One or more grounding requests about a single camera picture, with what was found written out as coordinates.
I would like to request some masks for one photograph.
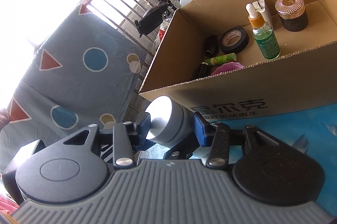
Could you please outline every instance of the cardboard box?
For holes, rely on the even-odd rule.
[[[281,55],[263,58],[252,37],[247,3],[256,0],[194,0],[176,11],[140,90],[152,101],[167,95],[207,120],[294,112],[337,102],[337,0],[304,0],[309,25],[289,32],[274,3],[266,0]],[[203,43],[244,26],[248,46],[237,54],[244,69],[190,81],[204,60]]]

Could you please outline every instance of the white rubber dropper bulb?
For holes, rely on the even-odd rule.
[[[258,12],[255,10],[254,6],[251,3],[246,5],[246,10],[248,11],[251,19],[254,19],[258,16]]]

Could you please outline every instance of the blue circle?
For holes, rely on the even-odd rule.
[[[52,109],[51,116],[56,125],[64,129],[72,129],[78,122],[77,115],[61,106]]]
[[[84,65],[92,71],[102,71],[107,65],[107,55],[103,50],[91,48],[84,53]]]

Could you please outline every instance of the ribbed gray panel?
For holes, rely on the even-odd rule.
[[[26,201],[12,216],[20,224],[325,224],[332,219],[314,202],[275,207],[252,200],[227,173],[199,160],[142,160],[116,171],[104,189],[82,202]]]

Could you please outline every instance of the rose gold jar lid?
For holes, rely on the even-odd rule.
[[[277,0],[275,9],[280,17],[286,20],[295,19],[305,11],[304,0]]]

